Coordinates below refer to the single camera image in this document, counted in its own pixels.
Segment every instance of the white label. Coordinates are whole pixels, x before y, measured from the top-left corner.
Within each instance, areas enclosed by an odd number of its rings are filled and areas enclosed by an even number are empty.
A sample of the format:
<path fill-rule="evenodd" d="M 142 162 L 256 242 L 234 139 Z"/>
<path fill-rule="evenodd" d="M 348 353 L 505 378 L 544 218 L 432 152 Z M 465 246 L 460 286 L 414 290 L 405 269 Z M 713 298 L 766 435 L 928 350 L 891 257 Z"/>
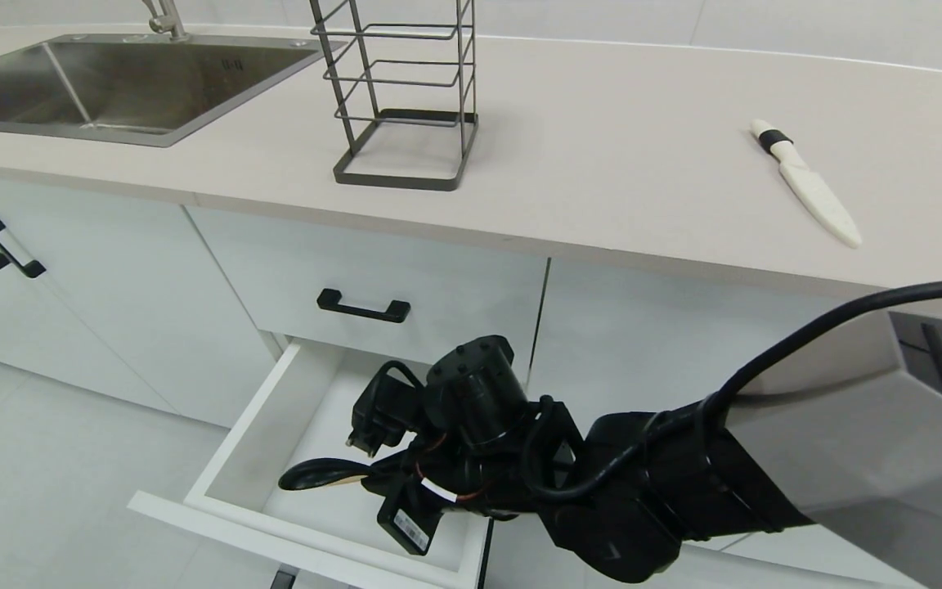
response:
<path fill-rule="evenodd" d="M 409 540 L 412 540 L 416 547 L 422 551 L 427 550 L 427 543 L 431 541 L 430 537 L 427 537 L 424 530 L 419 529 L 419 525 L 416 525 L 416 522 L 412 521 L 412 518 L 405 511 L 399 510 L 395 514 L 395 525 L 399 526 L 399 529 L 406 534 Z"/>

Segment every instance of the white wall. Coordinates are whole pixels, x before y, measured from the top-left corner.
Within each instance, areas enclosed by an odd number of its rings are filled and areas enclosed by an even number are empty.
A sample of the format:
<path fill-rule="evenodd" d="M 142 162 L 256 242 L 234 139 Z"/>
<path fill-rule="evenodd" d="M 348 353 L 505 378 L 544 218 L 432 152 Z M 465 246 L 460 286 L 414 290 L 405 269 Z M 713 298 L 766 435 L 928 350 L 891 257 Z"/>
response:
<path fill-rule="evenodd" d="M 190 23 L 310 21 L 307 0 L 176 1 Z M 451 5 L 360 1 L 363 12 L 392 19 L 418 19 Z M 0 0 L 0 25 L 146 17 L 141 0 Z M 765 49 L 942 68 L 942 0 L 478 0 L 478 22 L 483 34 Z"/>

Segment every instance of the beige countertop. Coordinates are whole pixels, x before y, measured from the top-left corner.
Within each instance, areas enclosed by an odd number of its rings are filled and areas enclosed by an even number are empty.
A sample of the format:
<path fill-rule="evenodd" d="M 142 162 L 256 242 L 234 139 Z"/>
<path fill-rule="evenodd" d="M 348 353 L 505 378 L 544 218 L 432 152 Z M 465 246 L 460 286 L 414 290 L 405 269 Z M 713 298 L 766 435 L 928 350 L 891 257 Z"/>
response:
<path fill-rule="evenodd" d="M 0 55 L 129 30 L 0 29 Z M 0 176 L 841 297 L 942 279 L 942 72 L 515 38 L 480 38 L 478 67 L 482 126 L 452 193 L 334 182 L 347 144 L 321 62 L 167 149 L 0 133 Z M 408 91 L 388 97 L 421 106 Z M 859 250 L 797 202 L 755 117 L 841 197 Z"/>

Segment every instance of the tile floor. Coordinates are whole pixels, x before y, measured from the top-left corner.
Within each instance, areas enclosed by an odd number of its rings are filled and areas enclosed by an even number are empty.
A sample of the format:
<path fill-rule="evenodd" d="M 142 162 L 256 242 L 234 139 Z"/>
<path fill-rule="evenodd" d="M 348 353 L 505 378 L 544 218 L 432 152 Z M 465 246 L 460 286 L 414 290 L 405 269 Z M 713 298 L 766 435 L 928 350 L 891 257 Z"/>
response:
<path fill-rule="evenodd" d="M 277 563 L 126 508 L 182 499 L 225 433 L 0 365 L 0 588 L 267 589 Z"/>

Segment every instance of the sink basin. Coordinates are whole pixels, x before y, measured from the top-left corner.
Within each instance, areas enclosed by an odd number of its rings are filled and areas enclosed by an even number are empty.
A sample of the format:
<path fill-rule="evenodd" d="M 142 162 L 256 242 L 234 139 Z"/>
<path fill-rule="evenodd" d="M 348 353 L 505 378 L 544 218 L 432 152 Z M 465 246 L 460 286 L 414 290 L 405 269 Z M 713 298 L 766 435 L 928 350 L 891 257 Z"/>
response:
<path fill-rule="evenodd" d="M 0 131 L 171 146 L 321 55 L 302 38 L 52 38 L 0 56 Z"/>

